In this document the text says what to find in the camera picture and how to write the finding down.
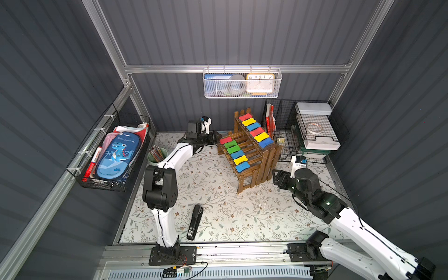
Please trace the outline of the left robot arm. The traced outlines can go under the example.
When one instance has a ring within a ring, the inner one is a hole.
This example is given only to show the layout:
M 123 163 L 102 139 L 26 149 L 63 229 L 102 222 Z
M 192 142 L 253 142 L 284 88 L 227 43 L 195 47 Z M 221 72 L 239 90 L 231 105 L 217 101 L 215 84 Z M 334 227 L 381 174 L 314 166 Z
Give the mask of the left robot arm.
M 151 210 L 157 228 L 157 244 L 174 248 L 179 243 L 172 208 L 178 197 L 177 172 L 205 146 L 216 145 L 222 135 L 211 131 L 212 119 L 203 116 L 189 121 L 187 132 L 174 150 L 156 166 L 147 166 L 144 174 L 142 200 Z

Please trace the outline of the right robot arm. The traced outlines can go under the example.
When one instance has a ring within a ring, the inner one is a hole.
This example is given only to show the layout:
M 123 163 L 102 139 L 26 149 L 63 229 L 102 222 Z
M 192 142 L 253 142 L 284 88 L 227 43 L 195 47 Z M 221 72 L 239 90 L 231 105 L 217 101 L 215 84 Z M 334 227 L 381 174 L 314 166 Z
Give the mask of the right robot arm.
M 315 231 L 306 241 L 305 254 L 315 260 L 323 257 L 367 280 L 431 280 L 436 266 L 426 257 L 420 259 L 394 245 L 333 193 L 322 190 L 320 180 L 308 168 L 293 173 L 273 170 L 273 183 L 288 190 L 297 205 L 324 223 L 347 235 L 364 252 L 347 248 L 328 234 Z

